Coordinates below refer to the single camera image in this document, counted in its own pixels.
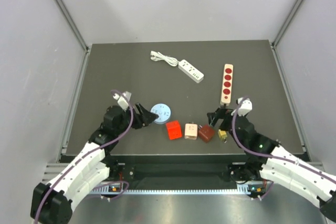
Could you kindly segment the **cream power strip red sockets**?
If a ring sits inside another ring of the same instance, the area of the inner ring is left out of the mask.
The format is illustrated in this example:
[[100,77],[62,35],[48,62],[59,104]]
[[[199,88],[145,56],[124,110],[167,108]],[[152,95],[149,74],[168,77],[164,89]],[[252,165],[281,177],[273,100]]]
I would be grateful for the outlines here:
[[220,96],[221,105],[229,105],[232,97],[233,65],[225,64],[223,71],[223,83]]

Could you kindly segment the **brown cube plug adapter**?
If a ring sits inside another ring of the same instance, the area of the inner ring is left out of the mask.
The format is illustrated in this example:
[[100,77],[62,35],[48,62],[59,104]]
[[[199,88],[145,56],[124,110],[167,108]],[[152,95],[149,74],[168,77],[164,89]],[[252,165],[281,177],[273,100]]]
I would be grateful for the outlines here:
[[208,143],[214,137],[215,131],[209,125],[199,125],[197,135],[204,143]]

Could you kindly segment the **round light blue socket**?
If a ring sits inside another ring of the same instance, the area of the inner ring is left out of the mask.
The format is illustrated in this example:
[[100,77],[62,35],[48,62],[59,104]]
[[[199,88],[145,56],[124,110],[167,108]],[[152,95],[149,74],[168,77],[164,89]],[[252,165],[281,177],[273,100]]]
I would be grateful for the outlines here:
[[151,112],[158,116],[154,120],[154,123],[159,125],[167,123],[171,118],[170,107],[163,103],[154,105],[151,109]]

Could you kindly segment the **pink cube plug adapter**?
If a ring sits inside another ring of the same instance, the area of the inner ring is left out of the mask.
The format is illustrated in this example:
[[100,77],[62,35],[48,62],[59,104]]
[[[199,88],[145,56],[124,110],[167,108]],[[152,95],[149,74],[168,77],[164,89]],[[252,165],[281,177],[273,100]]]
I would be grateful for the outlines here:
[[187,140],[196,140],[198,136],[198,125],[195,123],[186,123],[184,129],[184,138]]

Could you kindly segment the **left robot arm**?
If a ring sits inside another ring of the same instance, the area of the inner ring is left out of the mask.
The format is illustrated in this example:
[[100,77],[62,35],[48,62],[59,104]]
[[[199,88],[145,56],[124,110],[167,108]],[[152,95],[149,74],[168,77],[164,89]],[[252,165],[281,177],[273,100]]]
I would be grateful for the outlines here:
[[30,210],[34,223],[68,223],[80,202],[98,184],[117,178],[118,166],[103,160],[119,140],[129,129],[149,126],[157,118],[139,103],[134,107],[107,108],[102,123],[81,152],[56,177],[34,188]]

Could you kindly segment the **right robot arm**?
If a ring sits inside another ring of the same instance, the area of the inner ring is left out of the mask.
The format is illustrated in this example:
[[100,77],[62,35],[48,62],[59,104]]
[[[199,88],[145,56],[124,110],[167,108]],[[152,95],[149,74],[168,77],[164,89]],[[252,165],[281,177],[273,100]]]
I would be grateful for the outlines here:
[[245,166],[248,178],[260,177],[279,184],[310,201],[327,219],[335,221],[334,175],[304,162],[278,141],[257,132],[246,114],[235,115],[235,110],[219,107],[207,117],[210,126],[221,120],[219,129],[229,133],[244,150],[250,162]]

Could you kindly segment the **yellow cube plug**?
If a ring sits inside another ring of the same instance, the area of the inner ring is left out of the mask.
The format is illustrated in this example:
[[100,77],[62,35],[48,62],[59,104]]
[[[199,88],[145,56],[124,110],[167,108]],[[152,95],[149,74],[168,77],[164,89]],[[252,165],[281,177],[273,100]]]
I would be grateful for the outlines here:
[[219,136],[219,139],[220,139],[223,143],[226,143],[226,142],[227,142],[227,133],[226,133],[226,131],[218,130],[218,136]]

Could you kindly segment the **red cube plug adapter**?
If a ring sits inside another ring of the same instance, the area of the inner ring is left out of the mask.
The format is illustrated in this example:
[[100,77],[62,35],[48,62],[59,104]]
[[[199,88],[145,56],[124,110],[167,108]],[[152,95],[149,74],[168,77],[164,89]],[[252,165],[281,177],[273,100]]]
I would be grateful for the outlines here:
[[182,137],[182,129],[179,121],[171,121],[165,124],[169,140],[175,140]]

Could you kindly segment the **white power strip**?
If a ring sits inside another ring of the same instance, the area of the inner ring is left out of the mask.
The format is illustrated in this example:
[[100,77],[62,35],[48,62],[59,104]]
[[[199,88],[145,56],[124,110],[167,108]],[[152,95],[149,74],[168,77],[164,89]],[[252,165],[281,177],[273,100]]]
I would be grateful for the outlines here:
[[204,74],[185,59],[178,63],[178,68],[196,83],[200,83],[204,79]]

